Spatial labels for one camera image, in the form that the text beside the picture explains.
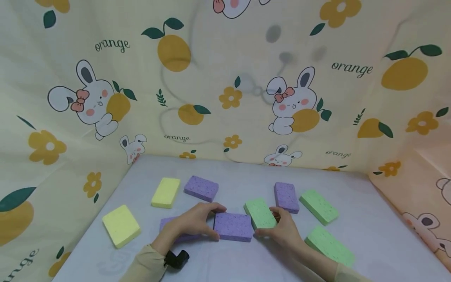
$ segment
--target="cartoon rabbit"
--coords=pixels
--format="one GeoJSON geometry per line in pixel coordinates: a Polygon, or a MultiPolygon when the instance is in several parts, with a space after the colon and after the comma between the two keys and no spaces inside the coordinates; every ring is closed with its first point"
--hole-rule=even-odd
{"type": "Polygon", "coordinates": [[[451,241],[438,239],[431,231],[431,229],[440,226],[440,222],[433,214],[422,213],[416,218],[410,213],[403,213],[402,217],[406,220],[407,224],[415,230],[426,245],[428,245],[432,252],[436,253],[438,250],[442,250],[451,258],[451,241]]]}
{"type": "Polygon", "coordinates": [[[275,95],[272,112],[276,116],[269,130],[279,135],[288,135],[293,132],[291,125],[294,123],[293,114],[303,109],[313,109],[316,104],[316,93],[309,88],[315,76],[315,69],[308,67],[298,77],[298,85],[295,88],[287,87],[285,80],[278,76],[268,83],[266,92],[275,95]]]}
{"type": "Polygon", "coordinates": [[[451,179],[440,178],[435,183],[438,189],[442,190],[442,196],[445,201],[451,205],[451,179]]]}
{"type": "Polygon", "coordinates": [[[96,138],[113,133],[118,126],[112,115],[106,112],[106,105],[114,94],[111,84],[106,80],[97,80],[91,65],[86,60],[77,63],[77,76],[85,88],[77,92],[64,86],[50,89],[47,100],[55,111],[70,109],[87,125],[95,125],[96,138]]]}
{"type": "MultiPolygon", "coordinates": [[[[213,0],[215,13],[223,13],[227,18],[237,18],[249,6],[251,0],[213,0]]],[[[268,4],[271,0],[258,0],[261,5],[268,4]]]]}
{"type": "Polygon", "coordinates": [[[146,151],[146,148],[143,146],[144,142],[147,142],[147,138],[142,134],[136,135],[135,141],[132,143],[129,142],[127,135],[120,139],[120,146],[125,150],[125,153],[127,153],[128,164],[135,163],[135,161],[138,160],[139,155],[146,151]]]}
{"type": "Polygon", "coordinates": [[[294,158],[298,159],[302,156],[302,152],[300,151],[294,152],[291,155],[286,155],[284,153],[286,153],[287,150],[287,145],[280,145],[277,147],[274,154],[265,157],[265,163],[270,166],[289,166],[294,158]]]}

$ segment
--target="right hand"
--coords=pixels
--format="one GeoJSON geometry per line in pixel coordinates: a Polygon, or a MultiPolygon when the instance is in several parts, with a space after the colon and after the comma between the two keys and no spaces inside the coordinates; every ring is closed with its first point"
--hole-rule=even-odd
{"type": "Polygon", "coordinates": [[[270,237],[284,248],[306,245],[288,211],[279,207],[270,207],[269,209],[273,213],[280,215],[280,221],[274,228],[259,228],[255,230],[257,236],[270,237]]]}

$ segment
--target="beige sleeve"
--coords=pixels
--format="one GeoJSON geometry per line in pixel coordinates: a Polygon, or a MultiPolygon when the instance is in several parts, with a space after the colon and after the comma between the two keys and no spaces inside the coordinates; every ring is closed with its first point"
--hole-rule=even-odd
{"type": "Polygon", "coordinates": [[[165,257],[146,245],[136,255],[120,282],[158,282],[165,274],[165,257]]]}
{"type": "Polygon", "coordinates": [[[338,264],[334,282],[371,282],[371,280],[342,264],[338,264]]]}

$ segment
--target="rectangular sponge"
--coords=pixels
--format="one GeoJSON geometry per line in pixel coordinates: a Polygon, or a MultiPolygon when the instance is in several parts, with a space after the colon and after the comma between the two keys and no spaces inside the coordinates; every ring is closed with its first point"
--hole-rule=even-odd
{"type": "Polygon", "coordinates": [[[263,198],[247,201],[244,204],[244,210],[252,218],[254,229],[273,228],[277,225],[276,219],[263,198]]]}
{"type": "Polygon", "coordinates": [[[316,226],[305,238],[305,243],[328,258],[349,268],[354,264],[354,254],[320,225],[316,226]]]}
{"type": "Polygon", "coordinates": [[[141,228],[126,205],[122,205],[102,218],[114,246],[122,248],[141,234],[141,228]]]}
{"type": "Polygon", "coordinates": [[[338,211],[324,199],[317,191],[308,190],[299,198],[302,204],[319,220],[324,226],[338,217],[338,211]]]}
{"type": "Polygon", "coordinates": [[[276,197],[276,206],[290,213],[299,212],[299,202],[293,184],[276,182],[274,185],[274,195],[276,197]]]}
{"type": "MultiPolygon", "coordinates": [[[[168,218],[163,218],[160,221],[160,232],[163,230],[163,227],[170,222],[171,220],[173,220],[176,217],[168,217],[168,218]]],[[[182,234],[180,235],[176,240],[175,243],[180,243],[180,242],[185,242],[185,241],[191,241],[191,240],[196,240],[200,238],[200,235],[190,235],[190,234],[182,234]]]]}
{"type": "Polygon", "coordinates": [[[163,177],[152,197],[151,205],[157,208],[172,208],[179,186],[180,179],[163,177]]]}
{"type": "Polygon", "coordinates": [[[216,213],[214,230],[222,240],[250,242],[253,235],[251,217],[237,213],[216,213]]]}
{"type": "Polygon", "coordinates": [[[184,192],[211,203],[218,190],[219,185],[217,183],[197,176],[192,176],[186,183],[184,192]]]}

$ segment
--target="yellow flower illustration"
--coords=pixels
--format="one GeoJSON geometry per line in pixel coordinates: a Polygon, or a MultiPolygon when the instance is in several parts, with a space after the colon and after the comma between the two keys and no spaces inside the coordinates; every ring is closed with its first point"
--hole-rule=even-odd
{"type": "Polygon", "coordinates": [[[324,171],[340,171],[338,167],[330,166],[328,168],[323,169],[324,171]]]}
{"type": "Polygon", "coordinates": [[[102,181],[100,180],[102,173],[90,172],[86,179],[87,182],[83,186],[83,191],[87,192],[87,197],[92,198],[100,188],[102,188],[102,181]]]}
{"type": "Polygon", "coordinates": [[[190,154],[189,152],[183,152],[183,154],[179,155],[179,157],[185,159],[195,159],[196,155],[190,154]]]}
{"type": "Polygon", "coordinates": [[[378,169],[385,172],[385,177],[396,176],[398,169],[401,167],[401,162],[388,162],[384,166],[380,166],[378,169]]]}
{"type": "Polygon", "coordinates": [[[243,141],[239,139],[238,135],[234,134],[232,137],[225,138],[224,147],[236,149],[241,143],[243,143],[243,141]]]}
{"type": "Polygon", "coordinates": [[[35,149],[31,153],[29,159],[32,162],[40,162],[43,160],[43,164],[48,166],[55,163],[60,154],[66,152],[66,144],[56,139],[52,133],[47,130],[41,130],[39,132],[33,132],[28,138],[28,145],[35,149]]]}
{"type": "Polygon", "coordinates": [[[67,13],[70,9],[69,0],[35,0],[36,3],[42,7],[49,8],[51,6],[55,7],[60,13],[67,13]]]}
{"type": "Polygon", "coordinates": [[[219,95],[219,101],[222,102],[222,108],[224,109],[228,109],[231,106],[237,108],[239,107],[239,100],[242,97],[243,93],[240,90],[235,90],[233,87],[226,87],[224,94],[219,95]]]}
{"type": "Polygon", "coordinates": [[[406,132],[418,131],[421,135],[427,135],[430,130],[437,129],[438,121],[434,119],[433,113],[423,111],[409,120],[407,125],[406,132]]]}
{"type": "Polygon", "coordinates": [[[337,28],[345,23],[346,18],[357,15],[360,8],[360,0],[330,0],[321,7],[319,17],[327,20],[331,28],[337,28]]]}

